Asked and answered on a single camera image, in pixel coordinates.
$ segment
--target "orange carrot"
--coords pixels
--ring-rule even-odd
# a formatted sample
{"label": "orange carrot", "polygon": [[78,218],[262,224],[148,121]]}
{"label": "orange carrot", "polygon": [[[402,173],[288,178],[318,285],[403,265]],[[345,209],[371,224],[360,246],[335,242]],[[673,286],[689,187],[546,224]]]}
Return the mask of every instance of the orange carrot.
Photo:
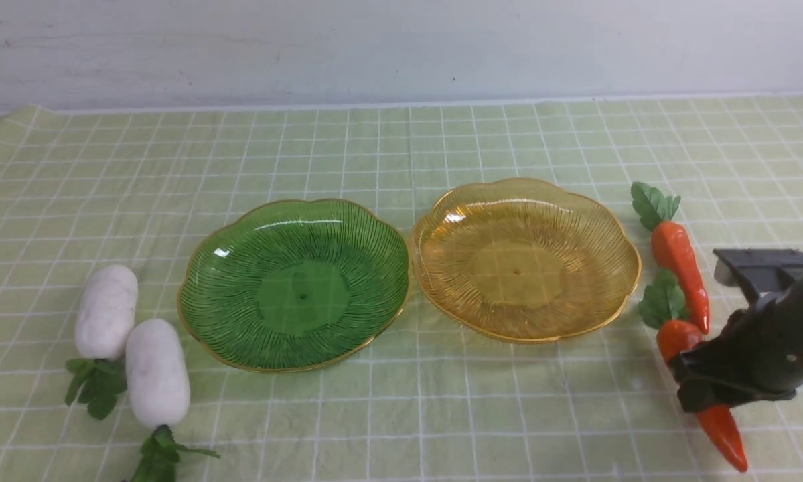
{"label": "orange carrot", "polygon": [[[702,342],[702,333],[692,323],[680,318],[685,315],[684,293],[678,287],[674,274],[662,269],[654,283],[646,287],[640,302],[640,314],[649,327],[658,329],[656,341],[666,363],[678,353],[688,351]],[[741,433],[728,406],[716,405],[696,414],[699,426],[726,461],[738,472],[749,467],[743,450]]]}
{"label": "orange carrot", "polygon": [[686,296],[690,323],[707,335],[711,328],[708,293],[696,266],[696,256],[686,229],[672,222],[680,204],[680,196],[666,197],[659,189],[646,183],[631,184],[630,194],[634,199],[634,210],[640,215],[640,223],[652,232],[654,259],[663,268],[674,272]]}

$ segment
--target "scalloped plate rim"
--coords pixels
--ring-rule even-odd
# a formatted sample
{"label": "scalloped plate rim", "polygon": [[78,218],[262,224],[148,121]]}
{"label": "scalloped plate rim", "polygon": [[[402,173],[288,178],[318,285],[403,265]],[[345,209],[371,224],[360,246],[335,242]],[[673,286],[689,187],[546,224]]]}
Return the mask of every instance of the scalloped plate rim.
{"label": "scalloped plate rim", "polygon": [[[405,256],[407,256],[407,263],[405,263],[408,266],[408,268],[406,270],[407,271],[407,286],[405,287],[404,299],[401,300],[401,303],[398,306],[398,311],[396,311],[395,314],[392,315],[392,317],[390,317],[389,320],[386,321],[386,323],[384,323],[384,325],[382,327],[380,327],[380,329],[377,331],[377,333],[375,333],[374,335],[371,335],[370,337],[368,337],[368,339],[365,339],[365,341],[363,341],[362,344],[358,345],[357,347],[353,348],[352,350],[347,351],[346,353],[344,353],[344,354],[342,354],[342,355],[340,355],[338,357],[335,357],[334,359],[325,360],[325,361],[323,361],[321,363],[318,363],[318,364],[310,364],[310,366],[299,366],[299,367],[295,367],[295,368],[261,368],[261,367],[253,367],[253,366],[244,366],[243,364],[238,364],[238,363],[232,362],[230,360],[223,359],[223,357],[221,357],[220,354],[218,354],[218,353],[216,353],[216,351],[212,350],[211,347],[208,347],[208,345],[206,345],[205,341],[203,341],[203,339],[200,338],[199,335],[197,335],[197,333],[192,329],[192,327],[190,327],[190,324],[187,323],[187,320],[184,317],[183,309],[181,308],[181,297],[184,295],[184,288],[187,287],[187,284],[189,283],[190,268],[193,267],[194,262],[196,261],[196,254],[198,254],[199,250],[202,249],[202,247],[205,245],[205,243],[208,243],[209,241],[211,241],[211,239],[213,239],[216,236],[222,234],[223,232],[233,228],[234,226],[238,225],[239,223],[244,222],[249,216],[251,216],[252,214],[257,213],[259,210],[263,210],[263,208],[267,208],[268,206],[275,205],[275,204],[321,204],[322,202],[342,202],[343,204],[350,204],[350,205],[354,206],[355,208],[358,208],[359,210],[365,211],[365,213],[367,213],[371,217],[371,219],[374,220],[374,222],[377,222],[377,223],[382,224],[384,226],[388,226],[388,228],[390,228],[393,232],[395,232],[395,234],[398,236],[398,238],[402,241],[402,244],[405,247]],[[350,357],[353,354],[358,353],[358,351],[362,350],[362,348],[368,347],[368,345],[370,345],[371,342],[374,341],[374,339],[376,339],[378,336],[382,335],[382,333],[384,331],[386,331],[386,329],[388,329],[390,325],[392,325],[396,320],[398,320],[398,318],[404,312],[405,308],[407,308],[407,304],[410,301],[411,284],[412,284],[410,282],[410,274],[409,274],[410,265],[411,265],[411,253],[410,253],[409,247],[407,246],[407,242],[405,242],[404,235],[401,234],[401,232],[399,232],[398,228],[395,228],[395,226],[389,224],[388,222],[384,222],[384,220],[378,218],[376,214],[372,213],[371,210],[369,210],[367,207],[364,207],[362,204],[359,204],[358,202],[349,201],[347,199],[334,198],[334,197],[326,197],[326,198],[315,199],[315,200],[279,199],[279,200],[276,200],[276,201],[265,202],[264,204],[261,204],[256,208],[252,208],[251,210],[247,211],[246,213],[244,213],[240,217],[238,217],[238,219],[234,220],[233,222],[227,223],[226,225],[223,225],[220,228],[215,229],[214,231],[210,232],[205,238],[202,238],[202,241],[200,241],[200,243],[196,245],[196,249],[193,250],[193,253],[190,255],[190,258],[187,259],[187,268],[185,268],[185,270],[184,270],[184,280],[181,281],[181,285],[178,286],[177,298],[175,298],[175,308],[177,308],[178,320],[180,321],[181,326],[184,327],[184,329],[187,331],[187,333],[189,333],[190,336],[193,339],[195,339],[195,341],[199,344],[200,347],[202,347],[203,350],[205,350],[206,353],[211,355],[211,357],[216,359],[218,362],[220,362],[222,364],[226,364],[226,366],[230,366],[230,367],[233,367],[233,368],[236,368],[236,369],[245,370],[246,372],[253,372],[253,373],[310,372],[310,370],[318,370],[318,369],[324,368],[326,366],[331,366],[332,364],[339,363],[339,362],[347,359],[347,357]]]}
{"label": "scalloped plate rim", "polygon": [[483,330],[483,329],[481,329],[481,327],[475,326],[474,324],[470,323],[468,320],[465,320],[465,319],[463,319],[461,317],[457,317],[457,315],[454,315],[452,312],[450,312],[447,309],[443,308],[431,296],[431,294],[428,292],[428,290],[420,289],[420,291],[423,293],[423,295],[425,295],[425,298],[428,299],[428,302],[431,302],[432,305],[434,305],[436,308],[440,309],[440,311],[442,311],[443,314],[445,314],[448,317],[452,318],[454,321],[457,321],[458,323],[462,324],[463,326],[469,327],[469,329],[472,329],[476,333],[480,333],[480,335],[485,335],[485,336],[487,336],[487,337],[489,337],[491,339],[496,339],[496,341],[504,341],[504,342],[508,342],[508,343],[514,343],[514,344],[517,344],[517,345],[540,345],[540,344],[544,344],[544,343],[557,342],[557,341],[560,341],[561,339],[575,338],[576,336],[586,335],[586,333],[591,333],[591,332],[594,332],[594,331],[596,331],[598,329],[602,329],[602,327],[605,327],[605,326],[607,326],[607,324],[610,324],[610,323],[612,323],[612,321],[615,321],[616,318],[618,318],[622,313],[624,313],[624,309],[627,308],[628,302],[630,301],[630,297],[633,296],[634,292],[636,292],[636,288],[638,286],[640,286],[640,281],[641,281],[641,278],[642,278],[642,257],[640,256],[640,251],[636,248],[636,245],[630,241],[630,238],[628,238],[628,232],[625,231],[624,225],[622,225],[622,222],[619,221],[619,219],[615,215],[615,213],[613,213],[612,210],[610,210],[605,204],[603,204],[602,202],[599,202],[599,201],[597,201],[595,199],[592,199],[587,195],[582,195],[582,194],[579,194],[579,193],[576,193],[576,192],[569,191],[567,189],[564,189],[563,187],[557,186],[554,183],[549,183],[548,181],[545,181],[545,180],[542,180],[542,179],[536,179],[535,177],[507,177],[507,178],[504,178],[504,179],[499,179],[499,180],[491,181],[491,182],[461,184],[460,186],[457,186],[454,189],[448,190],[448,192],[446,192],[446,194],[441,195],[440,198],[437,199],[434,202],[434,205],[431,206],[431,209],[428,211],[428,213],[423,214],[423,216],[420,217],[416,221],[416,223],[414,223],[413,229],[411,229],[411,237],[410,237],[411,264],[413,265],[413,274],[414,274],[414,277],[416,278],[417,284],[419,284],[419,286],[422,286],[422,284],[428,284],[428,285],[431,284],[431,283],[428,283],[428,282],[423,283],[423,274],[421,273],[421,268],[420,268],[420,266],[425,265],[425,263],[421,262],[422,258],[419,256],[419,243],[417,243],[417,238],[419,238],[419,236],[421,235],[422,223],[425,222],[425,220],[428,220],[429,218],[431,218],[433,216],[436,216],[436,214],[440,212],[440,211],[437,210],[437,208],[440,207],[441,204],[443,204],[443,202],[448,198],[448,196],[450,196],[450,195],[452,195],[454,193],[457,193],[459,191],[462,191],[462,190],[469,190],[469,189],[473,189],[473,188],[477,188],[477,187],[492,188],[493,186],[497,186],[497,184],[500,184],[500,183],[517,183],[518,181],[522,181],[522,182],[529,181],[529,182],[540,184],[541,186],[549,188],[549,189],[557,189],[560,192],[563,192],[568,196],[573,196],[573,197],[576,197],[576,198],[579,198],[579,199],[583,199],[585,201],[589,201],[592,204],[595,204],[595,205],[603,208],[603,210],[606,211],[607,214],[609,214],[610,218],[612,218],[612,220],[615,222],[616,226],[618,226],[618,228],[619,228],[619,235],[621,236],[621,239],[628,246],[631,247],[631,249],[633,250],[633,253],[634,253],[634,257],[636,259],[636,277],[634,279],[633,286],[631,286],[630,289],[625,293],[624,300],[622,300],[622,304],[613,312],[612,315],[610,315],[610,317],[608,317],[606,320],[603,320],[602,323],[598,323],[597,325],[595,325],[593,327],[588,327],[588,329],[584,329],[584,330],[581,330],[581,331],[568,333],[567,335],[548,336],[546,338],[514,338],[514,337],[511,337],[511,336],[497,335],[497,333],[491,333],[491,332],[489,332],[487,330]]}

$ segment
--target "green checkered tablecloth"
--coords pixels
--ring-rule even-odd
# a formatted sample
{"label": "green checkered tablecloth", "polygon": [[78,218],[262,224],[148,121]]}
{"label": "green checkered tablecloth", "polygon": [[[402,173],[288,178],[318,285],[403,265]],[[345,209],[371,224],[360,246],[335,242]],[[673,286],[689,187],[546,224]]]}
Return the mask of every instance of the green checkered tablecloth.
{"label": "green checkered tablecloth", "polygon": [[[138,318],[177,321],[192,250],[264,202],[342,197],[408,232],[448,189],[515,176],[604,202],[647,269],[629,182],[683,196],[718,329],[742,300],[711,249],[803,250],[803,96],[1,116],[0,482],[119,482],[138,461],[125,397],[103,422],[62,402],[95,269],[130,266]],[[677,411],[652,336],[631,304],[590,335],[512,347],[415,289],[368,349],[317,372],[239,372],[184,335],[175,435],[223,458],[185,457],[179,480],[803,480],[803,390],[735,410],[738,475]]]}

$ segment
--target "toy vegetable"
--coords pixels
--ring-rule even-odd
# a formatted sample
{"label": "toy vegetable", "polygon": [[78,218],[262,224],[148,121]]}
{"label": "toy vegetable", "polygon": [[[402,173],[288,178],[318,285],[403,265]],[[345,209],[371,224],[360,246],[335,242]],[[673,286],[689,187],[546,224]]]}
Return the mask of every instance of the toy vegetable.
{"label": "toy vegetable", "polygon": [[631,184],[630,195],[634,199],[634,210],[640,215],[640,223],[652,232],[654,259],[663,268],[674,272],[686,296],[690,323],[707,335],[711,326],[708,293],[696,266],[696,256],[686,229],[672,222],[680,196],[664,196],[659,189],[646,183]]}
{"label": "toy vegetable", "polygon": [[113,411],[127,389],[125,367],[117,360],[125,354],[134,327],[138,292],[133,271],[117,264],[96,272],[83,290],[74,327],[74,345],[82,359],[65,364],[74,374],[65,404],[88,404],[89,415],[98,420]]}
{"label": "toy vegetable", "polygon": [[171,427],[181,423],[190,408],[190,379],[184,351],[175,329],[166,320],[142,321],[127,343],[127,379],[131,409],[152,434],[131,482],[174,482],[179,452],[220,458],[214,451],[190,449],[175,442]]}
{"label": "toy vegetable", "polygon": [[[684,293],[668,269],[662,269],[654,282],[646,287],[639,305],[646,326],[658,330],[656,341],[666,363],[682,351],[688,351],[702,342],[702,333],[692,323],[683,321],[688,315]],[[747,455],[741,442],[734,417],[728,406],[716,405],[696,414],[699,426],[714,447],[738,472],[746,472]]]}

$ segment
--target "radish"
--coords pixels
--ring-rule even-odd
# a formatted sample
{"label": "radish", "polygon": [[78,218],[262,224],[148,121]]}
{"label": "radish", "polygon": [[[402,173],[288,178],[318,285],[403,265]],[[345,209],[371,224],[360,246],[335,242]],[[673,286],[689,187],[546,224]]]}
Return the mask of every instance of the radish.
{"label": "radish", "polygon": [[169,321],[142,321],[128,337],[126,371],[131,410],[152,434],[142,443],[139,466],[131,482],[173,481],[179,452],[220,458],[214,451],[190,449],[175,442],[170,427],[190,408],[190,379],[178,333]]}
{"label": "radish", "polygon": [[136,275],[126,266],[107,266],[89,278],[74,327],[74,345],[80,356],[115,361],[125,354],[138,293]]}
{"label": "radish", "polygon": [[98,420],[113,411],[127,389],[119,359],[134,327],[138,293],[134,272],[118,264],[96,272],[83,290],[74,327],[74,345],[82,357],[65,364],[74,374],[65,404],[88,404],[89,415]]}

